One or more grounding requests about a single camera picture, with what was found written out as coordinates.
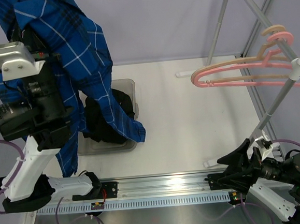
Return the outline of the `blue plaid shirt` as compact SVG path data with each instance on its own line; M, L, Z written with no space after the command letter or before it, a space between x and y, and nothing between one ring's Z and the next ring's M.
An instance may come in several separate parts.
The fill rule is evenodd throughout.
M87 128L79 93L101 100L111 89L113 61L102 28L74 0L0 0L0 26L7 38L14 27L30 26L61 56L53 64L63 102L72 106L71 136L56 154L64 177L78 170L78 134Z

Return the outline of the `black shirt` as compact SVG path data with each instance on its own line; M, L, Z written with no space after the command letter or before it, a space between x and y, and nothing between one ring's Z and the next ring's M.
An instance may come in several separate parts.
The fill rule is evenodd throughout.
M135 142L140 142L144 139L144 136L140 133L140 124L133 118L129 117L128 114L122 109L122 107L119 105L119 102L115 99L112 93L112 89L107 91L107 95L104 96L101 100L98 100L98 98L87 98L93 99L98 104L105 122L110 125L115 130L115 132ZM86 114L85 121L87 129L83 132L94 132L94 130L92 130L92 128L89 127L87 123Z

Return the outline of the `beige wooden hanger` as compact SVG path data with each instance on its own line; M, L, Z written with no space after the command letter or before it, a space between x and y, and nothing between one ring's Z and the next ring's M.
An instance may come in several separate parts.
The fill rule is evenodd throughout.
M278 80L287 79L289 77L288 74L258 74L253 76L203 80L203 77L215 73L248 68L292 69L292 66L289 63L286 63L287 58L280 55L282 50L280 48L273 49L273 47L278 46L280 42L285 42L291 46L294 42L292 33L288 32L283 25L279 24L268 27L262 32L262 35L270 36L267 37L266 42L260 47L256 56L241 57L233 61L212 64L198 69L191 75L191 83L199 88L282 85L283 82Z

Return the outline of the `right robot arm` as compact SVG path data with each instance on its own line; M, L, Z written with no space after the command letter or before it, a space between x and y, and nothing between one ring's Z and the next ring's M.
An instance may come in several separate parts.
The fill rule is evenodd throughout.
M222 173L206 176L211 190L230 189L232 200L245 206L251 194L269 208L283 224L300 224L300 143L293 140L250 139L219 158Z

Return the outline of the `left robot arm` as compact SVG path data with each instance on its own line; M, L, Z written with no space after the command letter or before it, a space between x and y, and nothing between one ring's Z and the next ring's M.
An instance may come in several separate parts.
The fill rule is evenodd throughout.
M69 115L73 108L62 101L51 64L60 56L51 52L28 26L15 25L6 44L0 44L0 74L3 82L20 79L22 99L0 104L2 142L25 137L15 166L0 178L7 214L36 211L51 200L70 196L74 201L99 197L102 185L86 172L78 177L44 175L49 161L71 137Z

